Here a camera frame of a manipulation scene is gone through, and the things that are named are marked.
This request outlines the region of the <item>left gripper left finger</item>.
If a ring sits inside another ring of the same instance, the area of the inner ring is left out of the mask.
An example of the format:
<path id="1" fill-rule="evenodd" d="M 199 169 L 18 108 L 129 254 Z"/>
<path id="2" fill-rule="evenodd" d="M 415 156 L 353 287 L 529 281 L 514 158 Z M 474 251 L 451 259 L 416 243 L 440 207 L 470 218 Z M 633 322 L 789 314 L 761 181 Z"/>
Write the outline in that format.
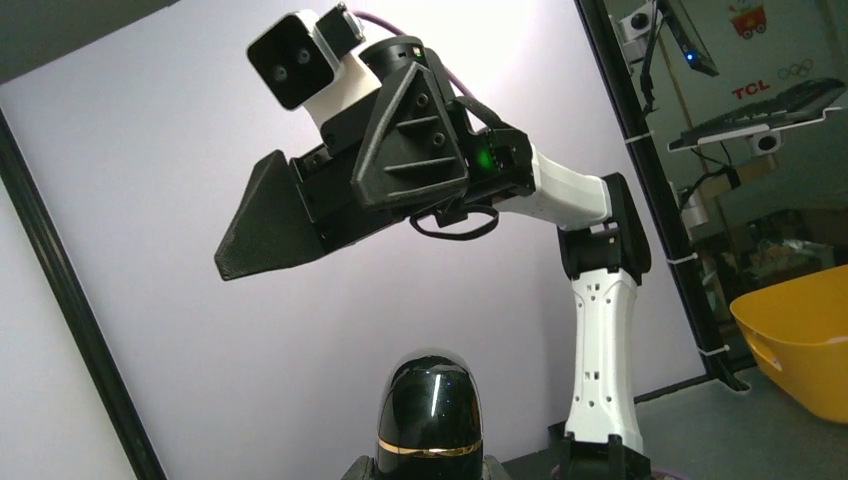
<path id="1" fill-rule="evenodd" d="M 342 475 L 341 480 L 375 480 L 375 461 L 368 455 L 357 457 Z"/>

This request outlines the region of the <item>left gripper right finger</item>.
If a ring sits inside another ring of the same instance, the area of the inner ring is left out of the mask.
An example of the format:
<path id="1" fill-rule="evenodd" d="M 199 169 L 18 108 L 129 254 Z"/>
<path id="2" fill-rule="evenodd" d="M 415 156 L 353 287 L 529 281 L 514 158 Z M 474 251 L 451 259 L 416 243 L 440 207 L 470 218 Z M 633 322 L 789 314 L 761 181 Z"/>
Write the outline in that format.
<path id="1" fill-rule="evenodd" d="M 482 466 L 483 480 L 512 480 L 505 467 L 492 455 L 483 457 Z"/>

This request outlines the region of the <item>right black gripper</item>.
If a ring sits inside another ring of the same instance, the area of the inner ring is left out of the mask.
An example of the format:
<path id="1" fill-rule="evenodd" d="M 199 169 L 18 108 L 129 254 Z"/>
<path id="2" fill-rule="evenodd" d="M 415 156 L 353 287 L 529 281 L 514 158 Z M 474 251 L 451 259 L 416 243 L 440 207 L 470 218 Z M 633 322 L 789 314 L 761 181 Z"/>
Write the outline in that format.
<path id="1" fill-rule="evenodd" d="M 315 261 L 469 185 L 434 73 L 412 62 L 331 120 L 323 144 L 258 161 L 214 261 L 231 281 Z"/>

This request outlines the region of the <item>black earbuds charging case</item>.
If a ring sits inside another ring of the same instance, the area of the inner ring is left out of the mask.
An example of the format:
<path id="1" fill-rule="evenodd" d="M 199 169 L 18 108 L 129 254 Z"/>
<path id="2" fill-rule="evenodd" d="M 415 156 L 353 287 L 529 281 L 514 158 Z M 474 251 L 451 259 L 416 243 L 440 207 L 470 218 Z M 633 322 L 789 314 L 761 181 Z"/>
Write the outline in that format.
<path id="1" fill-rule="evenodd" d="M 376 479 L 481 479 L 483 426 L 476 380 L 457 353 L 422 348 L 402 357 L 380 402 Z"/>

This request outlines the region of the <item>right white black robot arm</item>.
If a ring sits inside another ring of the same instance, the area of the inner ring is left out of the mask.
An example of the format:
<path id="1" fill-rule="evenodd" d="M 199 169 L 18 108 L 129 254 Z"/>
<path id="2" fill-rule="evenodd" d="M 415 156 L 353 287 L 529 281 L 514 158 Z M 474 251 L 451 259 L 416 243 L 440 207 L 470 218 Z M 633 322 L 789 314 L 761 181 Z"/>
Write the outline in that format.
<path id="1" fill-rule="evenodd" d="M 633 307 L 651 266 L 621 174 L 577 174 L 479 101 L 452 91 L 437 54 L 393 36 L 358 57 L 375 90 L 320 125 L 322 141 L 253 168 L 215 254 L 235 280 L 304 265 L 400 222 L 435 239 L 492 232 L 503 212 L 553 224 L 575 297 L 571 407 L 556 479 L 648 479 L 630 365 Z"/>

